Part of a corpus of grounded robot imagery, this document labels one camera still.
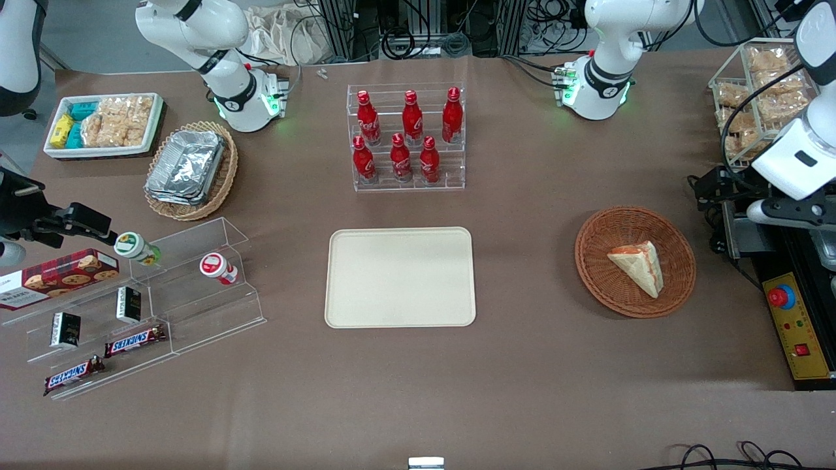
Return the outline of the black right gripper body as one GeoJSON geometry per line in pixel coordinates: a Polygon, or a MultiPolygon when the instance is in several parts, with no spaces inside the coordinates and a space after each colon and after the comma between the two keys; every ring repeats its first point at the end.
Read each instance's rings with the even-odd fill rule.
{"type": "Polygon", "coordinates": [[[1,182],[1,235],[18,240],[21,232],[48,217],[45,184],[3,168],[1,182]]]}

